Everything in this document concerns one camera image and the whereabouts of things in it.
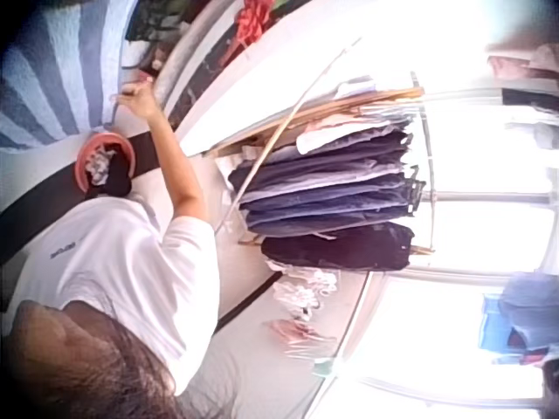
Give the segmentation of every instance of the white t-shirt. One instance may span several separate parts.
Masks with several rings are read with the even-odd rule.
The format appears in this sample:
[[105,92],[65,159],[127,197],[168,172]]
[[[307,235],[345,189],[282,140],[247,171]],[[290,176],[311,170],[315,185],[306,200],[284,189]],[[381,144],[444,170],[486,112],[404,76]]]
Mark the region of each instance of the white t-shirt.
[[26,299],[58,309],[84,301],[116,318],[167,366],[179,395],[199,369],[217,324],[213,230],[180,216],[162,235],[138,202],[86,201],[34,247],[3,316],[3,334]]

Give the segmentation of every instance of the person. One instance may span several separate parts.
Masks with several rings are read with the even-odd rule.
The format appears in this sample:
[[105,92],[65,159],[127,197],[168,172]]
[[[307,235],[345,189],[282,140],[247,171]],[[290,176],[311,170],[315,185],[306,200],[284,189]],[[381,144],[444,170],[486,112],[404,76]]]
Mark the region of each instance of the person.
[[[33,247],[3,316],[6,380],[41,417],[196,417],[176,397],[217,324],[213,229],[150,80],[116,99],[148,123],[173,218],[161,234],[142,203],[112,196],[62,216]],[[214,407],[204,417],[231,414]]]

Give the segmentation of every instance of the striped fabric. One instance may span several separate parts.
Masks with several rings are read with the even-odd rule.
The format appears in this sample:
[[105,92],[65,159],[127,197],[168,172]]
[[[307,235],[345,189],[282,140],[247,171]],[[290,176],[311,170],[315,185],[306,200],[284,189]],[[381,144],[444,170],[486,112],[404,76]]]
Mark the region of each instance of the striped fabric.
[[110,124],[121,47],[137,0],[43,8],[3,57],[0,152],[21,153]]

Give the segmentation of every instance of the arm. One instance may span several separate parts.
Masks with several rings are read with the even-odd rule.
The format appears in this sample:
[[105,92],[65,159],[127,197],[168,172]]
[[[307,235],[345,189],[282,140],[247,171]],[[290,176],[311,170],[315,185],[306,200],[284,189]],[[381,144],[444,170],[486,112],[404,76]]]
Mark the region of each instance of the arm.
[[194,169],[181,150],[162,109],[155,101],[151,82],[125,85],[122,92],[123,94],[117,97],[117,102],[148,123],[165,186],[173,203],[173,217],[193,216],[209,221],[204,194]]

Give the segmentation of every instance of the white wall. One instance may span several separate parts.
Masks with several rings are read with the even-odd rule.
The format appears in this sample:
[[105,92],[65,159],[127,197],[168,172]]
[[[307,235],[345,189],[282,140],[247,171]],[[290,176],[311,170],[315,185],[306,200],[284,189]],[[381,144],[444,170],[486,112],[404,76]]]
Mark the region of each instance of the white wall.
[[[342,336],[362,288],[364,273],[343,273],[340,290],[325,299],[312,324],[327,336]],[[300,419],[321,379],[311,374],[312,361],[287,358],[281,344],[262,323],[288,319],[270,289],[220,331],[190,384],[197,391],[221,395],[237,391],[237,417]]]
[[[282,18],[198,99],[177,131],[183,150],[187,155],[207,150],[292,106],[329,61],[359,36],[364,40],[312,96],[355,75],[410,69],[431,92],[494,86],[486,49],[499,50],[496,45],[503,44],[515,55],[526,55],[547,40],[546,29],[553,23],[543,1],[513,3],[313,0]],[[516,39],[518,32],[528,42]]]

